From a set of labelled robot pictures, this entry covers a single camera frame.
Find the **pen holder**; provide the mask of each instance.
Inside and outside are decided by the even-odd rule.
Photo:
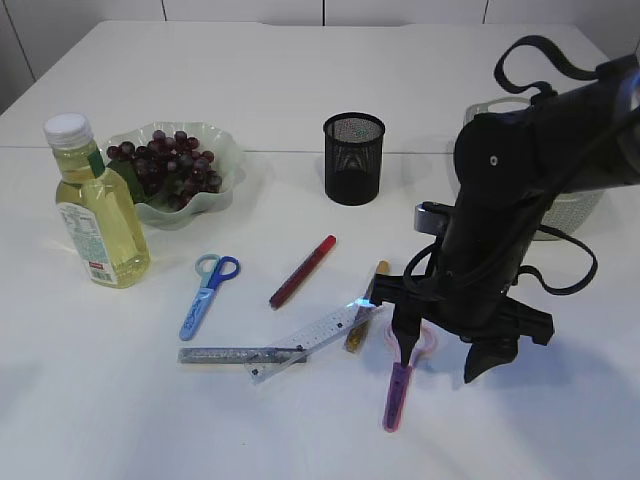
[[[366,113],[348,112],[324,124],[324,189],[334,202],[364,205],[380,188],[385,126]]]

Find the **white bottle cap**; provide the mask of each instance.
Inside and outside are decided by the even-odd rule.
[[[74,149],[93,140],[89,120],[79,113],[63,113],[44,125],[44,135],[53,148]]]

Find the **blue scissors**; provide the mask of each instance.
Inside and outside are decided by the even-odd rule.
[[[205,262],[213,261],[211,270],[205,270]],[[235,265],[235,269],[229,273],[222,273],[227,263]],[[218,255],[203,255],[196,260],[196,272],[202,277],[200,288],[193,299],[187,318],[180,329],[180,340],[191,340],[195,337],[204,316],[213,302],[220,284],[226,280],[235,278],[240,273],[240,262],[233,257],[220,257]]]

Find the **bottle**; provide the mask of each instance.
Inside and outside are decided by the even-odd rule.
[[[126,182],[105,168],[83,115],[58,115],[44,132],[62,174],[56,205],[91,280],[115,288],[133,285],[150,257]]]

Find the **bowl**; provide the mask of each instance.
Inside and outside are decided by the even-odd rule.
[[[152,139],[153,132],[162,130],[168,135],[178,130],[187,132],[200,140],[198,150],[211,150],[216,159],[215,169],[222,177],[219,193],[200,192],[182,209],[170,211],[168,207],[158,208],[147,203],[136,203],[136,210],[141,222],[148,225],[170,225],[185,220],[189,215],[209,210],[217,203],[229,202],[235,184],[235,172],[244,159],[244,152],[233,137],[219,128],[202,122],[153,122],[144,127],[121,135],[111,137],[100,146],[103,158],[107,158],[107,148],[120,145],[124,141],[133,142],[137,147],[147,145]]]

